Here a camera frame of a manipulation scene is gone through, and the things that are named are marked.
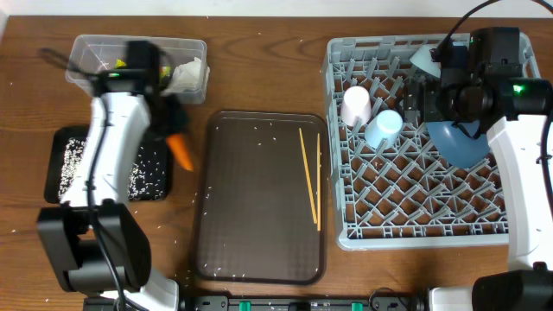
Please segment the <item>orange carrot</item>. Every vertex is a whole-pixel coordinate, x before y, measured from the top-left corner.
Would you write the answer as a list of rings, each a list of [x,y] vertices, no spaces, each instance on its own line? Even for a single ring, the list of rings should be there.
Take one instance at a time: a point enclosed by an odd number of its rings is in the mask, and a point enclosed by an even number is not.
[[[182,133],[171,134],[166,137],[169,146],[177,163],[189,172],[194,171],[194,162],[187,146],[185,136]]]

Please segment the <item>light blue bowl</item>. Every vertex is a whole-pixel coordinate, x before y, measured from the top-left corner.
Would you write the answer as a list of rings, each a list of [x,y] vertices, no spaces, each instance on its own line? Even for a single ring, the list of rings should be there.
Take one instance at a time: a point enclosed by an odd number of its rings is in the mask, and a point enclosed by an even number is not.
[[[410,57],[410,62],[418,69],[439,79],[441,77],[441,65],[438,62],[434,62],[431,57],[431,50],[434,48],[435,45],[422,45]]]

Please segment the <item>yellow green snack wrapper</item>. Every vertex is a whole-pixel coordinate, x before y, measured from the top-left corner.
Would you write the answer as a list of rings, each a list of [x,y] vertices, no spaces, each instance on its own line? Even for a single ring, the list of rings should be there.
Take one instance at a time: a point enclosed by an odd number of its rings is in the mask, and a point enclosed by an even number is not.
[[[116,60],[116,69],[126,67],[127,64],[121,59]],[[162,66],[160,69],[160,84],[167,85],[172,78],[173,68],[171,66]]]

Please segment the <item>white tissue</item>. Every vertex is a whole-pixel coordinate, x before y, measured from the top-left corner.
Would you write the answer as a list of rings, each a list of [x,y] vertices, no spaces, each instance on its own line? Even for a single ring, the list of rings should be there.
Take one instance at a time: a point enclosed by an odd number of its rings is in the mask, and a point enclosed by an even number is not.
[[[179,65],[173,73],[168,86],[169,92],[184,92],[200,85],[201,59],[194,58],[186,64]]]

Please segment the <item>light blue cup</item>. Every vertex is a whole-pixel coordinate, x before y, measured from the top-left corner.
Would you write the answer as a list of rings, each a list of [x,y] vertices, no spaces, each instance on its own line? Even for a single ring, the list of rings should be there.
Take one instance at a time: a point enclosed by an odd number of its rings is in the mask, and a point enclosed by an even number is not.
[[[365,141],[373,149],[385,141],[385,147],[391,148],[399,137],[404,121],[394,110],[381,111],[365,128]]]

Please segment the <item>dark blue plate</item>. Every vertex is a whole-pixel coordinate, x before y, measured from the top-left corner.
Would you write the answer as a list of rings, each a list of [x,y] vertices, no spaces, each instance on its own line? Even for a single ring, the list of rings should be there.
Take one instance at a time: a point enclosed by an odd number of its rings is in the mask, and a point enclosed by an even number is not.
[[[473,140],[452,121],[428,122],[426,127],[432,143],[451,166],[471,168],[490,153],[485,134]]]

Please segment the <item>pink cup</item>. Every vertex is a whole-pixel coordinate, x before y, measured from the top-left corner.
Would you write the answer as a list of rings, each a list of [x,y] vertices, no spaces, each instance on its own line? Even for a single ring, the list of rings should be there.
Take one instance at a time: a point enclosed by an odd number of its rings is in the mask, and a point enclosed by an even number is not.
[[[340,117],[347,125],[353,127],[358,121],[367,124],[371,118],[372,108],[369,92],[363,86],[351,86],[344,92],[340,107]]]

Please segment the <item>white rice pile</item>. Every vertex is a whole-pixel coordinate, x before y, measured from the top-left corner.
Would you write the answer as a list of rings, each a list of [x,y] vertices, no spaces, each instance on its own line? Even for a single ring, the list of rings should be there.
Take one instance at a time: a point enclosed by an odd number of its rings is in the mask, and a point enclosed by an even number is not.
[[[54,172],[60,180],[56,186],[47,186],[49,191],[48,202],[60,202],[73,182],[73,177],[84,154],[86,139],[70,137],[63,146],[60,164]],[[170,189],[169,170],[171,159],[164,142],[144,142],[137,152],[133,162],[129,186],[127,189],[130,201],[164,200]]]

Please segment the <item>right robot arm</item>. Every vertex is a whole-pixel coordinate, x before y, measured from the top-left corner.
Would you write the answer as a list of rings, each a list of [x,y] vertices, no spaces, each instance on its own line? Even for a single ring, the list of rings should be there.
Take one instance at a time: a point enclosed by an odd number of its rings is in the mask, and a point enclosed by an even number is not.
[[[552,85],[517,28],[477,29],[423,43],[410,59],[428,74],[404,93],[407,118],[442,124],[438,150],[466,168],[492,153],[508,224],[506,272],[430,290],[429,310],[552,307]]]

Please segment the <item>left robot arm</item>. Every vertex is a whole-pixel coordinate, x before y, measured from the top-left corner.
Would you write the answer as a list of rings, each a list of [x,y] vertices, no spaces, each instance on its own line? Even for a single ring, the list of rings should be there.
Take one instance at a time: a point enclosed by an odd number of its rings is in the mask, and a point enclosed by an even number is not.
[[[151,41],[128,41],[124,65],[87,72],[52,48],[39,55],[81,75],[92,87],[86,146],[73,182],[56,207],[36,221],[60,287],[104,299],[112,310],[178,310],[179,285],[152,265],[149,240],[128,208],[128,186],[142,140],[162,139],[175,159],[193,167],[176,126],[179,100],[165,93],[173,58]]]

